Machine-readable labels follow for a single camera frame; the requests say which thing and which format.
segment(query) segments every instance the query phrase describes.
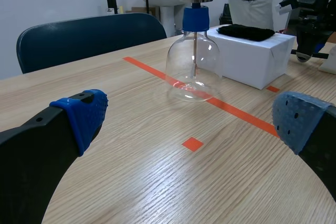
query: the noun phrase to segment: bottle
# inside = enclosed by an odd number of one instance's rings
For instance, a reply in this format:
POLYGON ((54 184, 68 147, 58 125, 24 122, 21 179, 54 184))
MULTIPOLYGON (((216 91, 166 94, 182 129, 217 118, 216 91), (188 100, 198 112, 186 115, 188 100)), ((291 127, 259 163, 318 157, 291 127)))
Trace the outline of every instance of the bottle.
POLYGON ((185 1, 192 6, 184 10, 184 36, 168 52, 168 95, 184 101, 206 101, 216 95, 216 86, 222 78, 219 48, 207 36, 209 9, 201 6, 212 0, 185 1))

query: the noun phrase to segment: chair backrest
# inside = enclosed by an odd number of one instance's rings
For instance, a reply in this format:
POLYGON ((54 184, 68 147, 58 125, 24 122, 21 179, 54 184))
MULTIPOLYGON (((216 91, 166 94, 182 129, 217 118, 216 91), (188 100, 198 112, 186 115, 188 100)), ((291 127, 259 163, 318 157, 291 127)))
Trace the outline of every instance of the chair backrest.
POLYGON ((90 17, 34 26, 16 44, 23 73, 166 38, 161 23, 144 13, 90 17))

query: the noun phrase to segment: white box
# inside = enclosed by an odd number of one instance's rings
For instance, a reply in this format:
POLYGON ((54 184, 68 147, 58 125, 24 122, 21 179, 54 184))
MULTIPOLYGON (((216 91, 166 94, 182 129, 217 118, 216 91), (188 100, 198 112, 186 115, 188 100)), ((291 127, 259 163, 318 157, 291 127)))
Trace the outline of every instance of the white box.
POLYGON ((294 36, 275 34, 256 42, 221 35, 216 28, 208 31, 221 56, 222 76, 263 89, 286 73, 294 36))

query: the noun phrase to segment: orange tape square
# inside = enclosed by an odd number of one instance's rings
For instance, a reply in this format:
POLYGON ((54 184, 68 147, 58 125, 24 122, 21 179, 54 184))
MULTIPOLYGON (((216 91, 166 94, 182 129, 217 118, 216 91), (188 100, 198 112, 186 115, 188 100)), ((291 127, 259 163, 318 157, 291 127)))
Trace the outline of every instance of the orange tape square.
POLYGON ((274 92, 274 93, 277 93, 277 92, 280 91, 280 89, 278 89, 278 88, 276 88, 276 87, 273 87, 273 86, 269 86, 269 87, 267 88, 267 90, 272 91, 272 92, 274 92))
POLYGON ((187 147, 192 152, 196 152, 203 145, 203 143, 191 137, 187 141, 185 141, 182 145, 184 147, 187 147))

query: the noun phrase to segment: clear glass jar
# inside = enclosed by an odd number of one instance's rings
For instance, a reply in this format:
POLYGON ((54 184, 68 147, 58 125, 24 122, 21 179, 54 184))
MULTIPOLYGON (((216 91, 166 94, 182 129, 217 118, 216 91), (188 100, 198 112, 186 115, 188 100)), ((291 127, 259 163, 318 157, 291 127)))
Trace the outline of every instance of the clear glass jar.
POLYGON ((184 32, 168 52, 166 81, 169 96, 206 101, 216 95, 222 78, 219 48, 207 32, 184 32))

